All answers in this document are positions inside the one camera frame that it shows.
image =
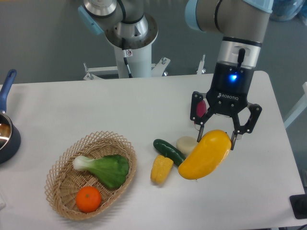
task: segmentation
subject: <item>yellow bell pepper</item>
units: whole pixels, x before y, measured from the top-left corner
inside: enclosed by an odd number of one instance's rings
[[[171,159],[158,155],[154,160],[150,179],[157,184],[162,184],[171,171],[173,164],[174,162]]]
[[[179,174],[188,180],[195,180],[212,173],[227,157],[231,140],[222,130],[206,133],[192,153],[178,167]]]

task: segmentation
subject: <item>woven basket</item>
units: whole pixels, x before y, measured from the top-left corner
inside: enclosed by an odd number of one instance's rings
[[[76,171],[72,166],[72,161],[80,155],[97,159],[114,154],[126,157],[130,166],[125,183],[118,189],[110,190],[90,172]],[[94,217],[108,208],[125,191],[136,171],[136,163],[134,148],[123,136],[113,132],[92,133],[71,146],[52,166],[45,186],[47,201],[53,210],[68,219]],[[94,186],[101,194],[102,202],[95,212],[83,213],[76,206],[77,192],[84,186]]]

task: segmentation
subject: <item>bok choy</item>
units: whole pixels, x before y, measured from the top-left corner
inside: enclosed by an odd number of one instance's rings
[[[119,188],[126,181],[129,171],[128,160],[116,155],[108,155],[99,159],[90,159],[85,156],[76,157],[73,168],[77,171],[89,171],[94,174],[106,187]]]

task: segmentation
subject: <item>blue led light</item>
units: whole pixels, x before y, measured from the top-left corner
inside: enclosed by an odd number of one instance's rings
[[[235,82],[236,79],[237,79],[237,75],[236,74],[232,74],[232,75],[229,76],[229,78],[230,78],[231,82]]]

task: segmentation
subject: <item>cucumber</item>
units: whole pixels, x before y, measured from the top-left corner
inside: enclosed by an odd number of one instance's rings
[[[179,166],[186,159],[185,155],[183,155],[182,152],[180,152],[178,149],[176,149],[167,141],[162,139],[156,139],[153,142],[154,142],[153,146],[155,147],[155,149],[162,156],[171,159],[175,165]]]

